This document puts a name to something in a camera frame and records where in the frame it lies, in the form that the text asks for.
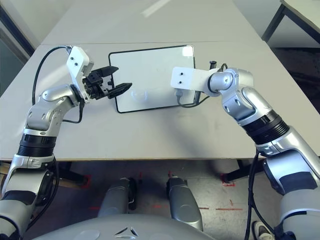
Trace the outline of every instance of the table leg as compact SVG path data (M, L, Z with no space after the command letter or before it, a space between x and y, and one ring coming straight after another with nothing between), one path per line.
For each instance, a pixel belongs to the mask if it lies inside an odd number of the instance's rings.
M65 170L70 171L71 166L72 166L72 161L60 161L59 162L59 167L65 169Z
M65 169L59 166L59 176L60 179L68 180L75 183L78 186L85 186L88 183L88 177L70 171L70 169Z
M256 163L256 168L255 168L255 172L256 173L263 172L263 170L264 170L263 163L264 163L263 160L259 160ZM225 183L230 183L233 180L240 179L240 178L243 178L243 177L247 177L249 175L250 167L251 167L251 164L243 166L243 164L241 163L241 164L239 164L239 169L238 170L223 174L222 175L222 179L223 179L223 181Z
M279 26L281 20L284 18L284 10L285 6L283 4L280 5L279 9L276 11L273 19L271 20L269 26L266 28L264 34L262 35L262 40L265 41L266 43L269 41L271 38L272 34L274 34L275 30Z

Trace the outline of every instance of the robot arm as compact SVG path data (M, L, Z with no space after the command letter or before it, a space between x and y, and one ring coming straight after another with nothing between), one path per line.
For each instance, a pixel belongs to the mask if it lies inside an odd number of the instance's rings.
M72 122L64 120L65 114L76 106L81 112L90 99L111 99L131 87L131 83L122 83L108 89L102 77L111 75L118 68L107 66L91 71L93 64L80 47L74 46L66 63L73 84L44 91L30 108L18 152L2 187L0 239L22 237L35 207L47 204L54 181L51 167L56 139L62 122Z
M222 97L222 107L266 157L264 171L281 200L280 232L316 239L320 221L320 160L310 146L253 88L250 72L175 67L171 86Z

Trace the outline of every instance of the black cable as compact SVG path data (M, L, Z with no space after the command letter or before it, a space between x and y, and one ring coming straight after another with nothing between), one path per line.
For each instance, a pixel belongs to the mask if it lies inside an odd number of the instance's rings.
M256 164L258 162L258 156L259 152L256 149L255 150L255 156L253 158L253 161L251 163L251 167L249 170L249 178L248 178L248 216L246 220L246 229L245 229L245 235L244 240L248 240L250 236L250 225L251 225L251 214L252 214L252 197L253 197L253 186L254 186L254 180L255 175L254 172L256 170Z
M249 170L249 178L248 178L248 218L246 222L246 230L245 230L245 240L249 239L250 236L250 225L251 225L251 214L252 214L252 208L254 209L255 213L261 220L261 222L269 229L269 231L275 235L275 230L266 222L266 220L262 217L260 214L255 198L254 198L254 192L253 192L253 187L254 187L254 182L255 182L255 174L256 174L256 166L258 162L258 156L259 152L256 149L255 156L253 159L253 162L251 164L250 170Z
M227 69L227 68L228 68L228 65L227 65L226 63L223 63L223 64L221 65L221 67L219 68L218 72L223 72L223 71L224 71L224 67L225 67L225 69Z
M256 206L256 203L255 203L255 198L252 197L252 207L255 211L255 213L257 214L257 216L259 217L259 219L261 220L261 222L269 229L269 231L275 235L275 230L266 222L266 220L261 216L260 212L258 211L258 208Z
M181 96L177 96L177 98L176 98L176 100L177 100L177 102L178 102L178 105L179 105L180 107L183 107L183 108L186 108L186 109L190 109L190 108L194 108L194 107L196 107L196 106L199 106L199 105L202 104L205 100L207 100L208 98L210 98L210 96L206 96L204 99L202 99L200 102L198 102L198 103L196 103L196 104L194 104L194 105L181 104L181 103L180 103L180 98L181 98Z
M79 120L78 121L72 121L72 120L67 120L67 119L63 119L62 122L66 122L66 123L72 123L72 124L79 124L82 120L82 115L84 112L84 107L85 107L85 100L83 100L81 98L80 100L80 104L79 104Z
M58 50L58 49L67 49L67 50L70 50L71 47L70 46L66 46L66 45L63 45L63 46L56 46L54 48L52 48L50 51L48 51L46 53L46 55L44 55L44 57L42 58L39 66L38 66L38 69L36 70L36 73L35 73L35 77L34 77L34 81L33 81L33 88L32 88L32 105L35 105L36 104L36 86L37 86L37 81L38 81L38 77L39 77L39 73L40 73L40 70L41 70L41 67L42 65L44 64L45 60L47 59L47 57L52 53L54 52L55 50Z
M57 194L60 176L59 176L59 165L58 165L58 161L56 160L55 156L53 156L53 163L55 166L55 185L54 185L53 192L52 192L47 204L43 207L43 209L39 212L39 214L34 219L32 219L32 221L29 223L26 230L29 230L36 223L36 221L38 221L38 219L45 213L45 211L48 209L48 207L50 206L50 204L52 203L52 201L54 200L54 198Z

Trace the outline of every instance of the metal table leg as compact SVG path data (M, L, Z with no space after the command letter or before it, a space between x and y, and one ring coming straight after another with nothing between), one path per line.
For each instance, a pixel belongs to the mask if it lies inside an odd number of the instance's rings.
M70 171L69 169L65 169L59 166L59 175L61 179L69 180L74 182L78 186L85 186L88 183L88 177Z
M282 19L284 18L285 14L284 14L284 9L286 7L281 4L278 11L276 11L274 17L272 18L269 26L266 28L264 34L262 35L262 40L265 42L268 42L269 39L271 38L272 34L274 34L275 30L277 29L277 27L279 26L280 22L282 21Z
M263 163L264 163L264 160L259 160L256 163L256 168L255 168L256 173L263 172L263 170L264 170ZM250 167L251 167L251 164L246 165L246 166L241 166L239 164L238 170L223 174L222 179L225 183L230 183L233 180L247 177L249 175Z

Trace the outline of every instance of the whiteboard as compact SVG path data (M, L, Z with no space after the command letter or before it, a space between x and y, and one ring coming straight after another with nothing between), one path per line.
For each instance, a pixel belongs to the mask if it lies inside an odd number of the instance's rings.
M177 106L175 89L170 86L174 67L195 67L192 45L112 52L111 66L118 67L112 75L113 86L132 83L131 88L115 98L119 113ZM185 90L182 104L195 102L195 91Z

